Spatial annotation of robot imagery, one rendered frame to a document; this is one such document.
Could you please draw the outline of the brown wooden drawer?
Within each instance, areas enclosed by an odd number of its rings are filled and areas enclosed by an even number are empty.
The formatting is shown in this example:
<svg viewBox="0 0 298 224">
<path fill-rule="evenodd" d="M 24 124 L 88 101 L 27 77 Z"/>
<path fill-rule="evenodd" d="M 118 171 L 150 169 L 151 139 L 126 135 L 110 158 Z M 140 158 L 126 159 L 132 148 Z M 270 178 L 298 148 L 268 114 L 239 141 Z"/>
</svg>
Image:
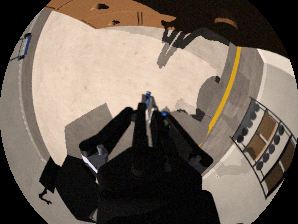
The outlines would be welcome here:
<svg viewBox="0 0 298 224">
<path fill-rule="evenodd" d="M 262 49 L 289 59 L 270 23 L 248 0 L 130 0 L 130 4 L 132 12 L 181 18 L 219 34 L 236 47 Z"/>
<path fill-rule="evenodd" d="M 101 14 L 83 19 L 83 21 L 89 23 L 95 28 L 103 28 L 108 26 L 114 27 L 120 25 L 139 25 L 138 12 L 132 11 Z"/>
<path fill-rule="evenodd" d="M 51 0 L 46 6 L 57 8 L 68 0 Z"/>
<path fill-rule="evenodd" d="M 81 20 L 97 14 L 132 9 L 130 0 L 71 0 L 58 10 Z"/>
<path fill-rule="evenodd" d="M 193 22 L 157 13 L 144 13 L 142 12 L 142 25 L 161 27 L 165 29 L 171 29 L 183 33 L 187 33 L 196 27 L 200 26 Z"/>
</svg>

